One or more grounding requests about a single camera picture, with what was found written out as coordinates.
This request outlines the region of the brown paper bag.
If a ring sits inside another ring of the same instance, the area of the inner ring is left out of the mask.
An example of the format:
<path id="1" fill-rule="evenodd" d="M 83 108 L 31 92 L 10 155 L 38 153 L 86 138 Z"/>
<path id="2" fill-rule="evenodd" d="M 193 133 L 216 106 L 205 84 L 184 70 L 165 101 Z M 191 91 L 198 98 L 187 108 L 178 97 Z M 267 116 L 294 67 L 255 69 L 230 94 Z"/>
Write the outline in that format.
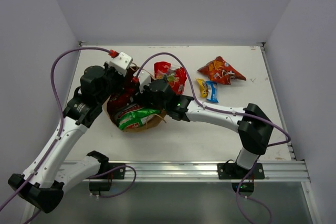
<path id="1" fill-rule="evenodd" d="M 129 96 L 131 96 L 133 98 L 133 101 L 136 103 L 135 96 L 136 96 L 138 91 L 136 89 L 135 84 L 132 82 L 132 79 L 133 79 L 134 73 L 138 69 L 139 69 L 139 67 L 136 64 L 133 63 L 131 65 L 131 67 L 128 69 L 124 89 L 121 92 L 117 92 L 117 93 L 114 93 L 114 94 L 110 95 L 110 97 L 115 96 L 115 95 L 119 96 L 121 94 L 126 93 Z M 107 101 L 103 105 L 103 111 L 106 113 L 106 115 L 108 117 L 109 117 L 109 115 L 107 113 L 107 102 L 109 101 L 110 97 L 107 99 Z M 161 110 L 161 112 L 159 114 L 155 114 L 154 117 L 151 120 L 149 120 L 148 122 L 146 122 L 143 126 L 141 126 L 139 128 L 133 128 L 133 129 L 124 129 L 124 130 L 121 130 L 121 131 L 122 132 L 129 132 L 129 133 L 137 133 L 137 132 L 145 131 L 145 130 L 150 129 L 150 128 L 154 128 L 154 127 L 158 126 L 161 122 L 165 122 L 165 119 L 164 119 L 165 116 L 166 116 L 166 113 Z"/>

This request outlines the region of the red Skittles candy pack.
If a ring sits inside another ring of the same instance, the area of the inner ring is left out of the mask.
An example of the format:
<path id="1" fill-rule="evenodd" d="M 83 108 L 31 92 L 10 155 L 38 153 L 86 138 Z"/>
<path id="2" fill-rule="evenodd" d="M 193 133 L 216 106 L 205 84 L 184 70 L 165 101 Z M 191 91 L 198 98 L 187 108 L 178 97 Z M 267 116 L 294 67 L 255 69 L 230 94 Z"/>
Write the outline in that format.
<path id="1" fill-rule="evenodd" d="M 156 62 L 154 76 L 155 79 L 165 80 L 176 94 L 183 94 L 187 81 L 186 71 L 183 67 L 177 67 L 165 61 Z"/>

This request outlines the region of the yellow M&M candy pack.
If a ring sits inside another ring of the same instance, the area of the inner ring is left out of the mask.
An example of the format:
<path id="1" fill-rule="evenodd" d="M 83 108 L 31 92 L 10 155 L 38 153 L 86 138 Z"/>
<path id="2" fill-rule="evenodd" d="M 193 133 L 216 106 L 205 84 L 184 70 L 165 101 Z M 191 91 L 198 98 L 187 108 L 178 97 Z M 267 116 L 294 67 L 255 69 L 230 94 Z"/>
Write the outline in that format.
<path id="1" fill-rule="evenodd" d="M 199 86 L 201 98 L 207 98 L 208 88 L 207 88 L 206 81 L 204 79 L 200 79 L 200 78 L 197 78 L 196 81 L 197 81 L 198 86 Z"/>

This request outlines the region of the blue white snack pack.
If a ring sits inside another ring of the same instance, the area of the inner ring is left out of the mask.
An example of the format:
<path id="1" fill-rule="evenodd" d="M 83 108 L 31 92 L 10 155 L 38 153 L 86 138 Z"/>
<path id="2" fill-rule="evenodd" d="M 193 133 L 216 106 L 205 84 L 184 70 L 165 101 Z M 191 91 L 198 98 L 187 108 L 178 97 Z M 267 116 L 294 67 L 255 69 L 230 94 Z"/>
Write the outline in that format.
<path id="1" fill-rule="evenodd" d="M 217 83 L 212 81 L 206 81 L 206 86 L 208 90 L 207 101 L 211 103 L 218 103 L 217 99 Z"/>

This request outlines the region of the red Doritos chip bag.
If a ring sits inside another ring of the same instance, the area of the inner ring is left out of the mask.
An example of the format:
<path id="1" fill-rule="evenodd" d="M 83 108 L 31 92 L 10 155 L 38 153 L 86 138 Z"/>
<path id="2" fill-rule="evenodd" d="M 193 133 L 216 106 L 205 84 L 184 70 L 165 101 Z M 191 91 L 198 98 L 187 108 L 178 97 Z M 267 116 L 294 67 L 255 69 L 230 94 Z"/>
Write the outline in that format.
<path id="1" fill-rule="evenodd" d="M 207 76 L 210 81 L 223 85 L 231 85 L 232 80 L 246 81 L 246 77 L 233 68 L 221 56 L 208 62 L 197 70 L 200 74 Z"/>

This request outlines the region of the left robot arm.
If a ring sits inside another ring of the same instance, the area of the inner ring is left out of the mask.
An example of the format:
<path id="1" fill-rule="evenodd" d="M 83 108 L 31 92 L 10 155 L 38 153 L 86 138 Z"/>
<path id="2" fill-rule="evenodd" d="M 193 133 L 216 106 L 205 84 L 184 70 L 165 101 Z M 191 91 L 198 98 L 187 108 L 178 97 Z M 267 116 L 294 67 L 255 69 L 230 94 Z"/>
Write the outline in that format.
<path id="1" fill-rule="evenodd" d="M 129 66 L 112 62 L 88 67 L 61 113 L 54 134 L 33 163 L 21 174 L 12 174 L 8 184 L 19 196 L 44 213 L 52 212 L 64 194 L 82 180 L 109 172 L 108 158 L 97 152 L 61 172 L 59 169 L 76 142 L 102 113 L 103 104 L 113 93 L 122 90 Z"/>

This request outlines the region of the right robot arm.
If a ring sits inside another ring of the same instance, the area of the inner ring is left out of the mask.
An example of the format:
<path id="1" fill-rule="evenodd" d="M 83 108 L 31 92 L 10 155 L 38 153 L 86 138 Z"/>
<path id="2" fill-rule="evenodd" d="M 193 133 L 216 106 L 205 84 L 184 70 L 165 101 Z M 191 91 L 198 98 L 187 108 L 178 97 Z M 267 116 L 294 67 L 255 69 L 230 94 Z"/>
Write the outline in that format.
<path id="1" fill-rule="evenodd" d="M 141 105 L 162 110 L 176 121 L 209 123 L 238 133 L 242 148 L 234 165 L 236 176 L 250 175 L 256 160 L 265 154 L 274 127 L 259 106 L 229 108 L 176 94 L 164 80 L 133 81 L 139 86 L 136 101 Z"/>

